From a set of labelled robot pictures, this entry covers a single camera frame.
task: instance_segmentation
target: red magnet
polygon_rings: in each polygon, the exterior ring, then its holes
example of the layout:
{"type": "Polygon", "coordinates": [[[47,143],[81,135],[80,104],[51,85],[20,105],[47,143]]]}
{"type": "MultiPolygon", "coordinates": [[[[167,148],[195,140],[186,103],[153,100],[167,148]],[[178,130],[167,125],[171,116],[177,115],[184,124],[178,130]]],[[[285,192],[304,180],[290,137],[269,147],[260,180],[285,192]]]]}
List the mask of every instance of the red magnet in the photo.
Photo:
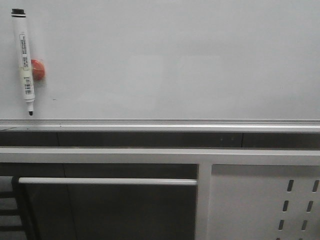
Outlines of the red magnet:
{"type": "Polygon", "coordinates": [[[31,59],[33,80],[41,80],[44,78],[45,66],[38,60],[31,59]]]}

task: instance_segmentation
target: slot hole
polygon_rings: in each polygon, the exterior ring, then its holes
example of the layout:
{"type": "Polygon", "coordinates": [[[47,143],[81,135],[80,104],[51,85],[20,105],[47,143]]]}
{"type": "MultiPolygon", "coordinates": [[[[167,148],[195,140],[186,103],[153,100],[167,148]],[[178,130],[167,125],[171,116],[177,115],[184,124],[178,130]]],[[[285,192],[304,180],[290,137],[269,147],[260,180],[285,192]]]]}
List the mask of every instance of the slot hole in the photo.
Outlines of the slot hole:
{"type": "Polygon", "coordinates": [[[307,228],[307,223],[308,223],[308,220],[304,220],[303,223],[302,223],[302,227],[301,227],[301,231],[305,231],[306,228],[307,228]]]}
{"type": "Polygon", "coordinates": [[[286,191],[287,192],[291,192],[293,185],[294,185],[294,180],[290,180],[289,184],[288,184],[288,188],[286,189],[286,191]]]}
{"type": "Polygon", "coordinates": [[[312,209],[312,205],[314,204],[314,201],[309,201],[308,207],[306,208],[306,212],[310,213],[312,209]]]}
{"type": "Polygon", "coordinates": [[[289,204],[288,200],[284,201],[282,212],[286,212],[288,210],[288,204],[289,204]]]}
{"type": "Polygon", "coordinates": [[[285,220],[280,220],[278,230],[284,229],[285,220]]]}
{"type": "Polygon", "coordinates": [[[318,190],[319,180],[314,181],[312,192],[315,193],[318,190]]]}

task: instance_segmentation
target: white metal frame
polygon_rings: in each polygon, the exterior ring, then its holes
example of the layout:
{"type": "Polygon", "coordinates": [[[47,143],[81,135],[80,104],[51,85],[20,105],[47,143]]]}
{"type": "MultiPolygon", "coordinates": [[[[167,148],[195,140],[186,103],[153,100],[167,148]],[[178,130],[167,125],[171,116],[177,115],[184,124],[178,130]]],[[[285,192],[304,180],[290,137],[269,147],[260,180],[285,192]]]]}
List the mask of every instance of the white metal frame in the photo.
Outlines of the white metal frame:
{"type": "Polygon", "coordinates": [[[213,165],[320,166],[320,151],[0,147],[0,162],[197,164],[195,240],[205,240],[208,235],[210,181],[213,165]]]}

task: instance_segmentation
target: white surface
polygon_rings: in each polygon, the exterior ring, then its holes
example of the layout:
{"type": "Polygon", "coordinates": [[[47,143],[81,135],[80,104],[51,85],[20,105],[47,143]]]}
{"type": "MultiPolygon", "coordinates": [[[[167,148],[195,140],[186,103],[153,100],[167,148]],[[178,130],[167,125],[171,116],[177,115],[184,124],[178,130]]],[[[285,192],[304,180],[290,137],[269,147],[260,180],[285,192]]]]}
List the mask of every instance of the white surface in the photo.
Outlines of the white surface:
{"type": "Polygon", "coordinates": [[[320,1],[0,0],[0,119],[319,120],[320,1]],[[46,66],[20,95],[11,8],[46,66]]]}
{"type": "Polygon", "coordinates": [[[20,177],[20,184],[197,185],[194,179],[20,177]]]}

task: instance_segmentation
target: vertical post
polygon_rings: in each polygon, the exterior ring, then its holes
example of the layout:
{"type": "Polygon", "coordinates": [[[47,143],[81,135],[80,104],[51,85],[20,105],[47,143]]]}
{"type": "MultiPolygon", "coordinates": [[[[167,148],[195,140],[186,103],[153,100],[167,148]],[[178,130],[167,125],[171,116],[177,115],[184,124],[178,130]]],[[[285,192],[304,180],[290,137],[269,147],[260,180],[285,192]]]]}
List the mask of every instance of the vertical post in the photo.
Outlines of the vertical post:
{"type": "Polygon", "coordinates": [[[198,186],[195,219],[195,240],[207,240],[210,204],[211,163],[198,166],[198,186]]]}

